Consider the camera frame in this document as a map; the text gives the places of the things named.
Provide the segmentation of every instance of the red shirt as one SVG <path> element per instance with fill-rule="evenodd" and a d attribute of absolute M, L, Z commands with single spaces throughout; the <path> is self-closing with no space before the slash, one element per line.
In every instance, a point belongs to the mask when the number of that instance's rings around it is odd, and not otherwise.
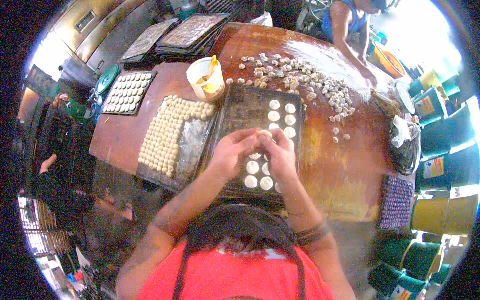
<path fill-rule="evenodd" d="M 190 256 L 185 272 L 182 300 L 222 300 L 248 296 L 262 300 L 298 298 L 297 265 L 276 249 L 245 249 L 241 241 L 229 240 L 211 251 Z M 165 258 L 145 282 L 139 300 L 171 300 L 185 242 Z M 295 247 L 305 268 L 306 299 L 333 300 L 313 261 Z"/>

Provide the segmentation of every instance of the tray of cookies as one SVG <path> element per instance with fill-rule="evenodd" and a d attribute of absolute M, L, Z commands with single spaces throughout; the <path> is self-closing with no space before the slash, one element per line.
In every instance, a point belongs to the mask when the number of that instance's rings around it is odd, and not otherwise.
<path fill-rule="evenodd" d="M 139 149 L 137 175 L 181 191 L 197 175 L 216 116 L 213 104 L 165 97 Z"/>
<path fill-rule="evenodd" d="M 118 115 L 136 114 L 155 75 L 156 71 L 119 75 L 103 102 L 101 112 Z"/>
<path fill-rule="evenodd" d="M 207 161 L 220 139 L 236 130 L 281 128 L 295 144 L 296 165 L 300 161 L 300 143 L 305 112 L 299 95 L 231 84 L 215 129 Z M 269 154 L 254 153 L 240 164 L 240 174 L 220 193 L 222 198 L 256 198 L 281 201 L 281 186 L 270 174 Z"/>

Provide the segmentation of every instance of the wooden table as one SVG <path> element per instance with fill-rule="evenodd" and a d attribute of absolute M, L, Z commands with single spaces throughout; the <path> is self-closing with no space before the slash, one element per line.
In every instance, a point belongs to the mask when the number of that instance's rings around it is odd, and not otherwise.
<path fill-rule="evenodd" d="M 326 99 L 308 102 L 302 136 L 300 178 L 307 192 L 329 218 L 344 221 L 374 221 L 378 214 L 383 174 L 395 174 L 388 151 L 389 121 L 368 103 L 370 89 L 357 69 L 332 45 L 296 32 L 252 24 L 225 26 L 212 54 L 222 65 L 224 79 L 253 80 L 250 69 L 240 70 L 242 56 L 276 53 L 309 60 L 322 73 L 344 79 L 349 86 L 355 114 L 337 127 L 348 133 L 349 141 L 332 141 L 334 115 Z M 90 153 L 114 167 L 135 174 L 138 153 L 152 117 L 166 95 L 197 99 L 185 72 L 188 63 L 161 63 L 154 67 L 157 76 L 151 83 L 136 117 L 101 115 L 90 144 Z M 377 91 L 387 92 L 393 79 L 372 67 L 378 77 Z M 269 84 L 268 88 L 283 88 Z"/>

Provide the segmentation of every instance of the bracelet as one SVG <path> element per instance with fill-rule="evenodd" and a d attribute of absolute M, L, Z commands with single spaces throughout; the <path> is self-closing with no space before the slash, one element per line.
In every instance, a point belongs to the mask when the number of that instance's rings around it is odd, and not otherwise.
<path fill-rule="evenodd" d="M 331 229 L 327 223 L 322 221 L 310 229 L 295 233 L 295 236 L 297 238 L 298 245 L 306 246 L 320 240 L 330 232 Z"/>

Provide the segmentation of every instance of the blue shirt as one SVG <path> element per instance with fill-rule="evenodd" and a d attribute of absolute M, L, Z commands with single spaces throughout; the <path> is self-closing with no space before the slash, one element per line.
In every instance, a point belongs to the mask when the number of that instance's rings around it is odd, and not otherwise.
<path fill-rule="evenodd" d="M 367 22 L 368 14 L 365 12 L 363 17 L 359 19 L 357 15 L 357 8 L 355 7 L 355 2 L 353 0 L 339 0 L 345 3 L 352 10 L 352 23 L 348 25 L 348 32 L 354 31 L 359 32 L 362 27 Z M 330 16 L 330 7 L 325 11 L 324 18 L 322 20 L 322 31 L 333 41 L 333 28 L 332 28 L 332 17 Z"/>

